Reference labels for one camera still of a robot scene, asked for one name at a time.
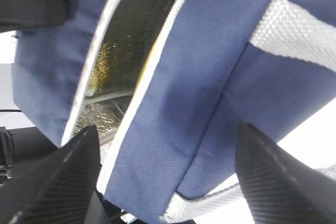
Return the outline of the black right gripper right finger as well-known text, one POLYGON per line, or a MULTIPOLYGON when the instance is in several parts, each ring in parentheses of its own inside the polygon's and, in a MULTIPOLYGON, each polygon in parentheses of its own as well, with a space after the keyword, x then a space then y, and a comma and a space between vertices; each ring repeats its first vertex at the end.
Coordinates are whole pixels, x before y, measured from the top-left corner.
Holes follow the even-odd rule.
POLYGON ((238 128, 235 171, 255 223, 335 223, 335 180, 252 124, 238 128))

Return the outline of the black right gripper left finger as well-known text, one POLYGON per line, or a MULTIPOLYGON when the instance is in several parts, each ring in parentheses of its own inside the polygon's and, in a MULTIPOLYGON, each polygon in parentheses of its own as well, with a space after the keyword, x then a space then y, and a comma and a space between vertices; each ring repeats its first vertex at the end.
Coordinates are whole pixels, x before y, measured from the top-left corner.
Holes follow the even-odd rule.
POLYGON ((1 186, 1 223, 84 223, 100 172, 96 126, 1 186))

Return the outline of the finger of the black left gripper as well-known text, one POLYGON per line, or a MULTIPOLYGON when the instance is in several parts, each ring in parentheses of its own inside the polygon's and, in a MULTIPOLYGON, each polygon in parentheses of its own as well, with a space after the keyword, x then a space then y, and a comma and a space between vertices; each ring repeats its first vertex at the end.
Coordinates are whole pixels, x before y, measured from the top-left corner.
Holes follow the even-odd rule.
POLYGON ((78 0, 1 0, 1 33, 64 24, 78 0))

